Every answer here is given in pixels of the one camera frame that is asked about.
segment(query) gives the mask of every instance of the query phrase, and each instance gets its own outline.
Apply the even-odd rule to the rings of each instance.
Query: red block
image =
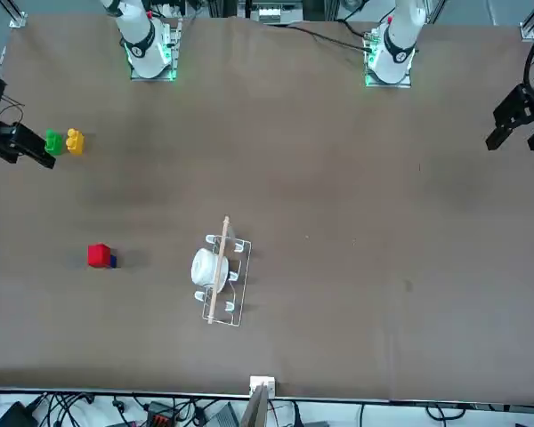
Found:
[[[110,247],[103,243],[87,247],[87,263],[91,267],[110,267]]]

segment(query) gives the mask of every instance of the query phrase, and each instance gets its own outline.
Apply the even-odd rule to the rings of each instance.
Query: brown table surface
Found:
[[[104,16],[12,32],[24,123],[86,153],[0,160],[0,385],[534,403],[534,154],[484,144],[517,28],[425,28],[410,90],[239,19],[186,23],[174,84],[129,82],[118,42]],[[190,281],[225,214],[254,245],[240,328]],[[97,241],[122,268],[86,267]]]

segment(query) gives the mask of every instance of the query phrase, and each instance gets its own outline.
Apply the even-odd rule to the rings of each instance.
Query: wooden stick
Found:
[[[223,253],[225,252],[225,237],[228,234],[230,226],[230,217],[225,215],[223,219],[222,240],[220,240],[220,252],[217,255],[217,264],[215,266],[214,291],[212,292],[212,301],[210,302],[210,311],[207,315],[207,324],[214,322],[215,300],[217,299],[217,288],[220,286],[220,276],[222,275]]]

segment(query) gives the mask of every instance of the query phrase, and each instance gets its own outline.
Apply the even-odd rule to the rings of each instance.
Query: white cup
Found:
[[[191,276],[194,285],[212,287],[214,286],[215,270],[217,268],[217,254],[202,247],[196,252],[192,261]],[[225,286],[225,281],[230,274],[230,264],[227,257],[222,259],[222,269],[220,273],[220,283],[217,292],[221,292]]]

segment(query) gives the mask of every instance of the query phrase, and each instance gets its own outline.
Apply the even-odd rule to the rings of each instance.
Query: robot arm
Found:
[[[378,80],[387,85],[403,80],[426,17],[423,0],[396,0],[392,21],[380,24],[376,57],[368,66]]]
[[[171,62],[164,49],[169,37],[165,25],[158,18],[149,19],[142,0],[101,0],[101,3],[117,22],[134,70],[143,78],[158,76]]]

